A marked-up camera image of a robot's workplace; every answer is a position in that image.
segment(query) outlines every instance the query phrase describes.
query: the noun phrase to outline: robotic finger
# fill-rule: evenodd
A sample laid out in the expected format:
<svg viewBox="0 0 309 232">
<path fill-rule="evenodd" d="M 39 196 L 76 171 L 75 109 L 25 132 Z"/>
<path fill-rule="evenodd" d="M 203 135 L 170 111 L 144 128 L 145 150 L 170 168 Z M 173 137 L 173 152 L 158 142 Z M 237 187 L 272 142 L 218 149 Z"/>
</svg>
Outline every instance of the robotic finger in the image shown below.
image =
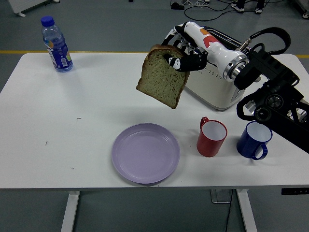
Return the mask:
<svg viewBox="0 0 309 232">
<path fill-rule="evenodd" d="M 187 55 L 182 58 L 175 58 L 169 54 L 164 55 L 164 59 L 179 72 L 190 72 L 204 69 L 207 64 L 207 52 L 201 54 Z"/>
</svg>

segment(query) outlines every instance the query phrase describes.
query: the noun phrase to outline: plastic bottle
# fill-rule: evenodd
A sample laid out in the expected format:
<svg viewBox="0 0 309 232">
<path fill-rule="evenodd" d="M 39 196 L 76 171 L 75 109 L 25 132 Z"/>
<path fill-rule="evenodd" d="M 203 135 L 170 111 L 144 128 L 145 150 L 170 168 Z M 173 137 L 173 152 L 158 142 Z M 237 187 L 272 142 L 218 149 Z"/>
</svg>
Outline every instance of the plastic bottle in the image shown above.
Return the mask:
<svg viewBox="0 0 309 232">
<path fill-rule="evenodd" d="M 73 68 L 73 62 L 60 28 L 55 24 L 53 17 L 41 18 L 42 35 L 47 51 L 58 72 L 68 72 Z"/>
</svg>

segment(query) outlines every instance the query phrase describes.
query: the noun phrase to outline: slice of bread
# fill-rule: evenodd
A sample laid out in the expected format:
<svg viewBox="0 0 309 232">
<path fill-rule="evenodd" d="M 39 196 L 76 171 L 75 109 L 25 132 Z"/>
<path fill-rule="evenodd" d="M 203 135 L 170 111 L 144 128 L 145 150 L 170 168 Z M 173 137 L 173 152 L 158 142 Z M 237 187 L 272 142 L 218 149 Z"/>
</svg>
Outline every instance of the slice of bread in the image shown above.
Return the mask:
<svg viewBox="0 0 309 232">
<path fill-rule="evenodd" d="M 164 59 L 165 54 L 176 58 L 185 55 L 171 45 L 154 45 L 145 58 L 136 89 L 175 109 L 190 73 L 173 69 Z"/>
</svg>

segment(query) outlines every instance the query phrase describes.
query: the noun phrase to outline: blue bottle cap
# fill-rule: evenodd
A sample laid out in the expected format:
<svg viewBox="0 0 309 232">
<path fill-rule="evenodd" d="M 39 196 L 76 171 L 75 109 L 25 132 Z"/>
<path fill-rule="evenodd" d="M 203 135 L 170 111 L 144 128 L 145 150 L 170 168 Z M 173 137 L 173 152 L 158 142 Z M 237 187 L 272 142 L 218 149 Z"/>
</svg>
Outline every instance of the blue bottle cap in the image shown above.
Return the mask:
<svg viewBox="0 0 309 232">
<path fill-rule="evenodd" d="M 42 23 L 42 26 L 44 26 L 44 27 L 50 27 L 50 26 L 55 24 L 54 19 L 51 16 L 42 17 L 41 23 Z"/>
</svg>

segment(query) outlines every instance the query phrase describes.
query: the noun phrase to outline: table leg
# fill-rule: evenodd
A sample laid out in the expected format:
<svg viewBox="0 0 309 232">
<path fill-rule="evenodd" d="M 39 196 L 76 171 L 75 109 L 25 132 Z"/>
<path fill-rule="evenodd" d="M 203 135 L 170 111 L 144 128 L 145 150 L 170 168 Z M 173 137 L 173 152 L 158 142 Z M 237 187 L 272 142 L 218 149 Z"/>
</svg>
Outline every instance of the table leg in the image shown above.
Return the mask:
<svg viewBox="0 0 309 232">
<path fill-rule="evenodd" d="M 66 208 L 66 212 L 64 213 L 61 232 L 72 232 L 73 231 L 79 194 L 80 194 L 79 191 L 69 192 L 67 208 Z"/>
<path fill-rule="evenodd" d="M 237 195 L 246 231 L 257 232 L 253 212 L 249 201 L 248 189 L 237 189 Z"/>
</svg>

